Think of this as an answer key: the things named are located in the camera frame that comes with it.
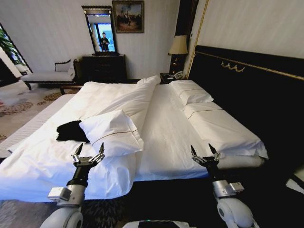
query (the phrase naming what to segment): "black cloth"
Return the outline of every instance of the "black cloth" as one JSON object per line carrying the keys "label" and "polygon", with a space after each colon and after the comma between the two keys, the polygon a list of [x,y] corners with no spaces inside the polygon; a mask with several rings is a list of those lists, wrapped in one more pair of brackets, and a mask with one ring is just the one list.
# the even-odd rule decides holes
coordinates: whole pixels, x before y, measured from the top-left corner
{"label": "black cloth", "polygon": [[59,126],[57,128],[59,133],[57,141],[75,140],[89,143],[90,141],[87,139],[85,132],[79,126],[80,123],[80,120],[76,120]]}

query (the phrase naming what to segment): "white pillow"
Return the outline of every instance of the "white pillow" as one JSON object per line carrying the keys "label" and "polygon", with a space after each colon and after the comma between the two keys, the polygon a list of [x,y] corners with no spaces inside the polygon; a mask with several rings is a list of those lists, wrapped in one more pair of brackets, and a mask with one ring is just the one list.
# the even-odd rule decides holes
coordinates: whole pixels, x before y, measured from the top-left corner
{"label": "white pillow", "polygon": [[148,82],[153,81],[153,80],[157,81],[157,84],[159,84],[161,82],[161,78],[159,77],[159,75],[154,75],[154,76],[151,76],[149,78],[142,78],[136,84],[140,86],[142,84],[148,83]]}
{"label": "white pillow", "polygon": [[180,97],[183,105],[213,101],[210,94],[191,80],[176,80],[170,82],[170,85]]}
{"label": "white pillow", "polygon": [[122,156],[143,150],[143,140],[131,120],[122,110],[112,111],[83,120],[84,130],[96,153],[104,143],[106,157]]}
{"label": "white pillow", "polygon": [[184,113],[206,147],[210,143],[225,155],[268,158],[263,142],[215,103],[189,104]]}
{"label": "white pillow", "polygon": [[68,60],[67,62],[63,63],[55,63],[55,71],[56,72],[67,72],[71,66],[71,60]]}

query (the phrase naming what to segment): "picture frame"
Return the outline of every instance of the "picture frame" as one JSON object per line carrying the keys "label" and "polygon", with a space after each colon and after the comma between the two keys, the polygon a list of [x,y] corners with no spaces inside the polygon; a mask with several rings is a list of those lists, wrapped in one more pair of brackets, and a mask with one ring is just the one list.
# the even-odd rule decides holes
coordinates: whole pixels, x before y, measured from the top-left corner
{"label": "picture frame", "polygon": [[144,32],[143,1],[112,1],[116,33]]}

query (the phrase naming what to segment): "wall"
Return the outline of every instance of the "wall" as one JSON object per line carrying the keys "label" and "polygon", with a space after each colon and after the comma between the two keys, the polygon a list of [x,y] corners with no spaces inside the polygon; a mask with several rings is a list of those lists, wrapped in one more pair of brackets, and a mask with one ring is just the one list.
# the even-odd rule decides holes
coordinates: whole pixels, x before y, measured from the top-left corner
{"label": "wall", "polygon": [[197,44],[304,58],[304,1],[209,0]]}
{"label": "wall", "polygon": [[[33,70],[53,71],[54,62],[94,52],[81,5],[111,0],[1,0],[0,21]],[[116,34],[129,78],[167,72],[179,0],[145,0],[144,33]]]}
{"label": "wall", "polygon": [[184,67],[184,71],[183,71],[184,75],[187,75],[188,71],[189,71],[189,66],[191,64],[191,59],[192,59],[193,51],[195,48],[195,42],[196,42],[196,38],[197,38],[198,31],[200,28],[201,16],[204,11],[205,4],[206,4],[206,0],[199,0],[198,6],[196,8],[196,14],[195,14],[194,22],[192,25],[192,31],[191,31],[191,35],[190,35],[190,39],[189,39],[188,55],[186,56],[185,67]]}
{"label": "wall", "polygon": [[0,58],[5,63],[5,65],[9,68],[9,70],[14,74],[15,77],[21,77],[21,73],[18,71],[18,69],[15,67],[13,62],[10,60],[10,58],[7,56],[5,51],[0,47]]}

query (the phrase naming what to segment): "person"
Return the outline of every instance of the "person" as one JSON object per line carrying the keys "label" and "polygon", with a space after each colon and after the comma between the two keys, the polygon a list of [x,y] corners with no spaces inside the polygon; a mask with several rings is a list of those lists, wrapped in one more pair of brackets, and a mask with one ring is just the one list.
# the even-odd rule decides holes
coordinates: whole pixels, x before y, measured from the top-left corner
{"label": "person", "polygon": [[103,32],[103,37],[100,39],[100,46],[102,51],[109,50],[109,40],[105,37],[105,33]]}

